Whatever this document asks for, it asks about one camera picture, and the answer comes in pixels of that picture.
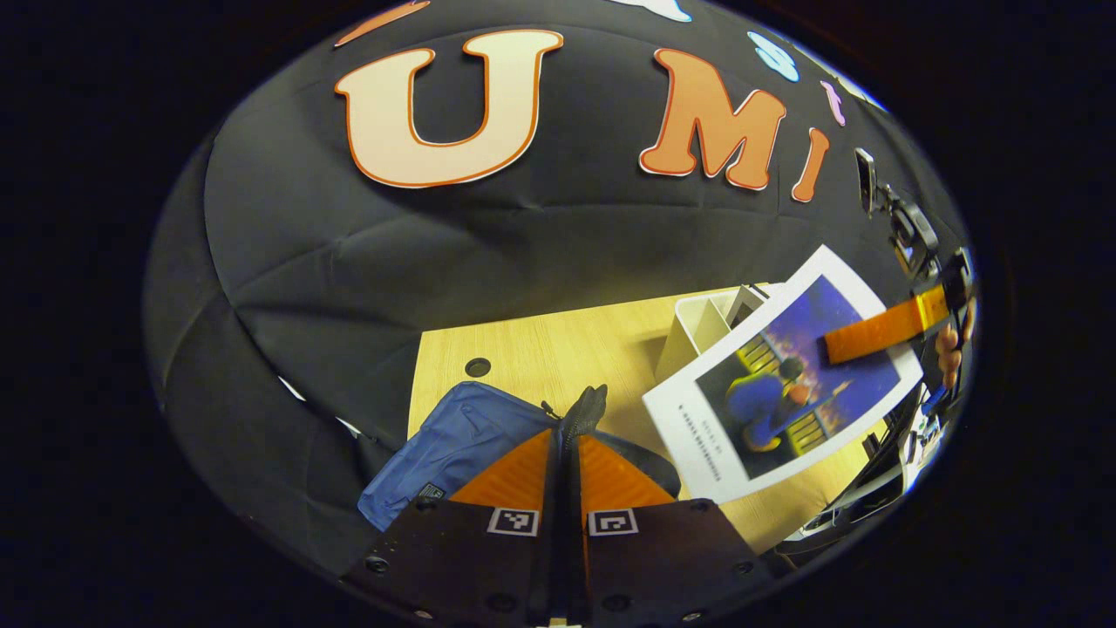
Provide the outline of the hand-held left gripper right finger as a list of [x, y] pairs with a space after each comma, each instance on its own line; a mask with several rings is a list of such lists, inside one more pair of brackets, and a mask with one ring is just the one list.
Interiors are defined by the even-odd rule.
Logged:
[[602, 439], [573, 452], [581, 608], [590, 627], [710, 627], [753, 603], [771, 569], [709, 497], [672, 497]]

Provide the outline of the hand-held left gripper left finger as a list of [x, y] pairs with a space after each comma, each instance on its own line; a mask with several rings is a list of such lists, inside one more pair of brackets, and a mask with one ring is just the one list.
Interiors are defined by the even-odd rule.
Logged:
[[538, 433], [451, 497], [415, 497], [341, 577], [410, 627], [549, 624], [561, 436]]

